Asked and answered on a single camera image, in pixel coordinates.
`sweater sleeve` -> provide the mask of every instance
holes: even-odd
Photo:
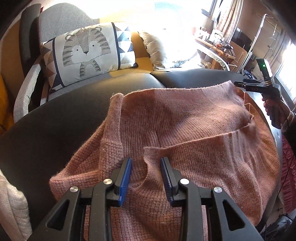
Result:
[[[296,155],[296,114],[291,112],[287,120],[281,130]]]

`sofa armrest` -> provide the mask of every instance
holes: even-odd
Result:
[[[228,64],[221,57],[213,53],[211,50],[207,49],[205,46],[202,46],[200,43],[196,43],[196,45],[199,51],[202,51],[212,59],[216,60],[216,62],[218,62],[222,66],[223,70],[230,71]]]
[[[42,56],[39,56],[29,70],[27,76],[24,79],[24,82],[22,83],[19,93],[17,94],[13,109],[14,122],[17,122],[20,118],[22,118],[29,112],[28,106],[30,103],[30,98],[34,91],[38,74],[41,71],[41,60]]]

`tiger pillow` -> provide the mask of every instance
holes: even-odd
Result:
[[[128,24],[103,23],[41,43],[51,91],[110,71],[137,67]]]

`curtain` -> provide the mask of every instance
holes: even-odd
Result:
[[[237,28],[243,3],[244,0],[223,0],[219,8],[220,18],[215,28],[221,31],[229,42]]]
[[[282,28],[281,33],[279,33],[271,45],[270,49],[264,56],[268,60],[271,71],[275,74],[280,68],[283,62],[283,53],[287,49],[290,42],[290,37],[288,33]]]

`black leather surface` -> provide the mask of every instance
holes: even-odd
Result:
[[[221,84],[228,80],[242,81],[244,78],[238,73],[216,69],[162,69],[152,72],[151,75],[167,88],[201,88]]]
[[[149,74],[89,84],[38,107],[0,137],[0,169],[24,192],[33,229],[56,203],[49,179],[105,119],[110,97],[147,88],[163,85]]]

